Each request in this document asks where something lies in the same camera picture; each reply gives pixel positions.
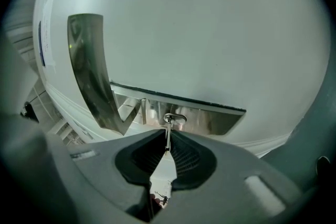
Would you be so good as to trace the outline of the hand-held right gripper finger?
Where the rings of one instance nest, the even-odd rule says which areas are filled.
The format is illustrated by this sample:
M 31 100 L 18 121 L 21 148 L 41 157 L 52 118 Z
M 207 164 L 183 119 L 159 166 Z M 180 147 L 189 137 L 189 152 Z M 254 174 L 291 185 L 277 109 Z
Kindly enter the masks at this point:
M 194 167 L 173 181 L 168 206 L 151 224 L 286 224 L 307 201 L 287 176 L 238 146 L 172 132 Z

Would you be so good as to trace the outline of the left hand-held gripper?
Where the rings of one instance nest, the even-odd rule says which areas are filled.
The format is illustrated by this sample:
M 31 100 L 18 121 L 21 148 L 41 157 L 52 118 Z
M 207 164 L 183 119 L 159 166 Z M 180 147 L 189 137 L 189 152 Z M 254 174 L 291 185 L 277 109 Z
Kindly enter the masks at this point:
M 165 152 L 165 130 L 116 140 L 70 146 L 72 160 L 88 182 L 122 211 L 150 222 L 159 211 L 150 195 L 150 177 Z M 79 224 L 77 212 L 35 121 L 1 115 L 1 163 L 44 223 Z

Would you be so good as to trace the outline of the white door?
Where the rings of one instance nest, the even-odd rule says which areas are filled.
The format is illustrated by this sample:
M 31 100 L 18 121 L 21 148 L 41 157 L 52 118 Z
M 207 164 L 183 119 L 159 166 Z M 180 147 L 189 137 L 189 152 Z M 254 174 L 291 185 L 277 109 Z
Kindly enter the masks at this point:
M 37 52 L 45 1 L 34 7 Z M 323 0 L 54 0 L 56 66 L 38 69 L 86 109 L 69 57 L 74 14 L 103 16 L 109 81 L 244 109 L 228 132 L 237 141 L 292 138 L 329 61 L 331 18 Z

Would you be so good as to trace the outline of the white paper notice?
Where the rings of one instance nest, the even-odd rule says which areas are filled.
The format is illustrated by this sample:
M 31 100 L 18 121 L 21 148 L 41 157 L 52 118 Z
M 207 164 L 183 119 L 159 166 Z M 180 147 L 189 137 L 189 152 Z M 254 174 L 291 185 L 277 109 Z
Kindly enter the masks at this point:
M 46 0 L 43 6 L 41 18 L 41 37 L 43 43 L 43 53 L 45 59 L 45 67 L 51 66 L 55 69 L 56 63 L 53 58 L 51 48 L 51 14 L 53 11 L 54 0 Z

